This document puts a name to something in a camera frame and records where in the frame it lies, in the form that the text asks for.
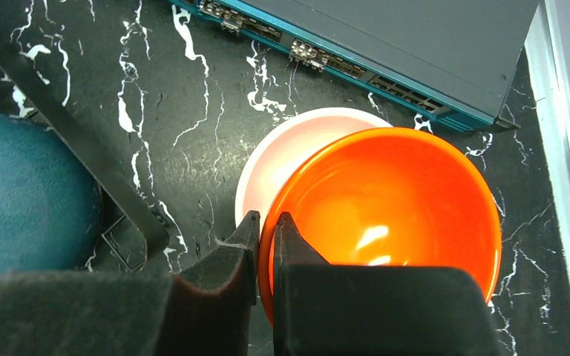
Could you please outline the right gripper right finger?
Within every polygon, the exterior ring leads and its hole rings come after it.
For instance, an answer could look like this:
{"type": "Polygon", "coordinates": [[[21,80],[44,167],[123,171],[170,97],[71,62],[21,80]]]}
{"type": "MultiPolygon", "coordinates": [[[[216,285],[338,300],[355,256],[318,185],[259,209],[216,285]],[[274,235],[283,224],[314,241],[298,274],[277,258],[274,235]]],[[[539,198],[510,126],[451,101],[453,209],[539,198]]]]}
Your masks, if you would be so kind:
{"type": "Polygon", "coordinates": [[[474,280],[440,267],[340,266],[275,226],[273,337],[277,355],[500,355],[474,280]]]}

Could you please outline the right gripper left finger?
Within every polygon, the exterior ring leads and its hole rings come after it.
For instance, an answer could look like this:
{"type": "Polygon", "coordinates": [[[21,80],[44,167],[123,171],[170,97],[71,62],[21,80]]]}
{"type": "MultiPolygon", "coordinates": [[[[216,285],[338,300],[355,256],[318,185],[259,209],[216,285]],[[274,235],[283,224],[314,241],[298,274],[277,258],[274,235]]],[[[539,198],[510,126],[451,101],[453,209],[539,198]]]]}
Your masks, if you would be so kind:
{"type": "Polygon", "coordinates": [[[180,274],[0,275],[0,355],[246,355],[260,215],[180,274]]]}

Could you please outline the glossy orange plastic bowl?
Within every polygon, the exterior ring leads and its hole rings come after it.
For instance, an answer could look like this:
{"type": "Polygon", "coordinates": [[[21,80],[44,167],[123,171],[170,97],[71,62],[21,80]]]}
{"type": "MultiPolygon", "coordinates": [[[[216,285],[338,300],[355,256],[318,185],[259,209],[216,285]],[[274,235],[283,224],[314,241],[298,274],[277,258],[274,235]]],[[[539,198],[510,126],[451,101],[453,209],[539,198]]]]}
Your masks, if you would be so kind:
{"type": "Polygon", "coordinates": [[[283,212],[330,263],[454,267],[472,276],[486,301],[494,293],[502,255],[494,195],[472,161],[433,134],[359,131],[295,169],[261,232],[258,288],[269,320],[274,235],[283,212]]]}

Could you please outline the orange bowl white inside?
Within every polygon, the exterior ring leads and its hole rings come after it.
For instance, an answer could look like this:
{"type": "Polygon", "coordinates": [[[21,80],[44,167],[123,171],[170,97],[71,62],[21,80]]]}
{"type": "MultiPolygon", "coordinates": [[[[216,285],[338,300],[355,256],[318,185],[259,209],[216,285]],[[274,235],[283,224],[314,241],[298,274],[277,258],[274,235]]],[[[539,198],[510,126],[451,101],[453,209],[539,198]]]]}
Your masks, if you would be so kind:
{"type": "Polygon", "coordinates": [[[390,127],[386,120],[354,108],[318,108],[298,114],[271,130],[243,167],[235,193],[235,223],[248,211],[264,222],[277,193],[317,151],[344,136],[390,127]]]}

